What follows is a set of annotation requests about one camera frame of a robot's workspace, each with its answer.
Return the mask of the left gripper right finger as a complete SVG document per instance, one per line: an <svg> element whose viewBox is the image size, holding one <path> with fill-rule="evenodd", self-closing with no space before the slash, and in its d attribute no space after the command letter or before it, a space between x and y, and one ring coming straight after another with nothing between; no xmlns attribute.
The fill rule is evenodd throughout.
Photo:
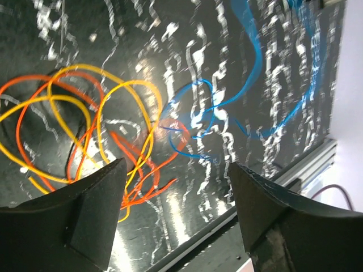
<svg viewBox="0 0 363 272"><path fill-rule="evenodd" d="M255 271L362 271L362 213L306 198L240 163L229 176Z"/></svg>

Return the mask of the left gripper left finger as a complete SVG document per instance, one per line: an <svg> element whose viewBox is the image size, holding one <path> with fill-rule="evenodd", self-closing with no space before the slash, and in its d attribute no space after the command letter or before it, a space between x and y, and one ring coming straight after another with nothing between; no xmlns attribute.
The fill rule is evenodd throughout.
<svg viewBox="0 0 363 272"><path fill-rule="evenodd" d="M52 193L1 208L2 271L106 271L126 180L116 159Z"/></svg>

